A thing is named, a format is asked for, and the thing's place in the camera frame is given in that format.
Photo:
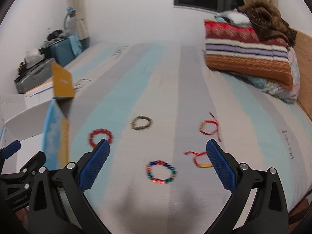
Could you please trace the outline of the white blue yellow cardboard box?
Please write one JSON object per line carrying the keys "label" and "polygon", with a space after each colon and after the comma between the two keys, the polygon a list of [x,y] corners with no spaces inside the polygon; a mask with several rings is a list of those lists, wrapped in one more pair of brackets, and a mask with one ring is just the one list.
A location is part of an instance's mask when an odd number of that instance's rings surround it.
{"label": "white blue yellow cardboard box", "polygon": [[69,161],[69,123],[59,101],[74,98],[72,75],[53,62],[52,77],[25,94],[1,96],[1,147],[15,140],[21,149],[5,161],[3,173],[18,172],[37,152],[45,153],[49,170]]}

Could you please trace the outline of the striped bed sheet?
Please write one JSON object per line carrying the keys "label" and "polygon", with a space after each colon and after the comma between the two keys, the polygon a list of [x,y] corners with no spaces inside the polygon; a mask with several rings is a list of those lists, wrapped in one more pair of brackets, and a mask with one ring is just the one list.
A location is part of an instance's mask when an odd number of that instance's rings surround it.
{"label": "striped bed sheet", "polygon": [[62,108],[71,161],[112,135],[90,204],[112,233],[204,233],[230,192],[207,168],[214,138],[237,161],[278,171],[287,207],[311,189],[311,121],[235,77],[211,71],[201,48],[98,44],[67,65]]}

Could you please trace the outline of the grey suitcase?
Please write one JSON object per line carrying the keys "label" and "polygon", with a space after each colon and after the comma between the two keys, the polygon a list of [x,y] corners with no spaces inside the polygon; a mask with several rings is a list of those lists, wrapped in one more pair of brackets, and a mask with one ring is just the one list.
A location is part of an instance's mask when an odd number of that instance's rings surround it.
{"label": "grey suitcase", "polygon": [[55,58],[46,59],[19,74],[14,80],[17,92],[24,94],[51,78],[51,66],[55,61]]}

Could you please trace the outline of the floral pillow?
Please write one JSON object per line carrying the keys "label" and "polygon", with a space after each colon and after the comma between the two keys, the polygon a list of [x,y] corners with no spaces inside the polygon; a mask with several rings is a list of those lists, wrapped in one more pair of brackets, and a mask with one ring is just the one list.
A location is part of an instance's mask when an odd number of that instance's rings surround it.
{"label": "floral pillow", "polygon": [[284,86],[278,84],[277,82],[272,82],[268,79],[238,73],[232,73],[232,75],[260,89],[263,93],[271,95],[274,98],[278,98],[285,103],[293,104],[297,100],[300,91],[300,72],[297,57],[293,47],[288,48],[288,59],[290,61],[291,75],[293,78],[292,90],[286,89]]}

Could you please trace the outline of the teal suitcase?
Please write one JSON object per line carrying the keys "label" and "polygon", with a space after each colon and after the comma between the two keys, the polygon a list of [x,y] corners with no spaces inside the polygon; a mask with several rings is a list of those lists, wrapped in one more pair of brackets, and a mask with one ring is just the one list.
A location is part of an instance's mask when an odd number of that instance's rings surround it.
{"label": "teal suitcase", "polygon": [[82,44],[80,43],[79,36],[72,34],[52,44],[50,51],[56,62],[64,67],[82,53]]}

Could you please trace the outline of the striped folded quilt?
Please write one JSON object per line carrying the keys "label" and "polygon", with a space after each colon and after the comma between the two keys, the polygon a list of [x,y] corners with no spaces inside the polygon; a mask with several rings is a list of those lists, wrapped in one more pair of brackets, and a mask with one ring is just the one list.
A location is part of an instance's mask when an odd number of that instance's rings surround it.
{"label": "striped folded quilt", "polygon": [[293,88],[288,45],[284,39],[260,41],[251,27],[211,20],[204,24],[208,68],[260,77],[288,90]]}

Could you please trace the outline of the blue desk lamp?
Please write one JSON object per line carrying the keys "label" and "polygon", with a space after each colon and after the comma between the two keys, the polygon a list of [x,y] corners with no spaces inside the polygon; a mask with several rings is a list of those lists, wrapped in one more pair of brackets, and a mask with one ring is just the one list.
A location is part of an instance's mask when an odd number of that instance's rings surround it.
{"label": "blue desk lamp", "polygon": [[65,16],[65,19],[64,19],[64,22],[63,22],[63,27],[64,27],[64,30],[66,31],[67,30],[67,20],[69,18],[73,18],[75,17],[76,15],[76,10],[73,8],[73,7],[68,7],[67,8],[67,14]]}

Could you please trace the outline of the white folded garment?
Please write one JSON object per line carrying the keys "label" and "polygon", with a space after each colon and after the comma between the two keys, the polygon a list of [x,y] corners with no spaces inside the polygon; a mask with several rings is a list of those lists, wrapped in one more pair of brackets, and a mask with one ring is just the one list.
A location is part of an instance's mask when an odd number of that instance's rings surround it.
{"label": "white folded garment", "polygon": [[245,13],[233,11],[220,12],[215,16],[216,22],[229,23],[232,26],[247,28],[251,27],[252,24]]}

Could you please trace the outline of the brown fur coat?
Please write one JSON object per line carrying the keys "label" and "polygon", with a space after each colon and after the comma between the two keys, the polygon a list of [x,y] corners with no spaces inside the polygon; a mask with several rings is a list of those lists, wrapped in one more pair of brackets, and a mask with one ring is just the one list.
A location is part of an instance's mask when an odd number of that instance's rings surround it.
{"label": "brown fur coat", "polygon": [[269,0],[251,0],[237,10],[247,15],[259,40],[282,38],[289,46],[295,45],[297,31],[289,26]]}

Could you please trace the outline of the beige curtain left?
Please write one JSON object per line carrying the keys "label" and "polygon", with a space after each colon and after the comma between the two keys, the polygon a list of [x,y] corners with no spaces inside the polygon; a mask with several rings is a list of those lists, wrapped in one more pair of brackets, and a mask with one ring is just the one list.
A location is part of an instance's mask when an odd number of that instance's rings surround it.
{"label": "beige curtain left", "polygon": [[76,30],[80,40],[89,38],[89,31],[86,22],[85,0],[69,0],[69,5],[76,11]]}

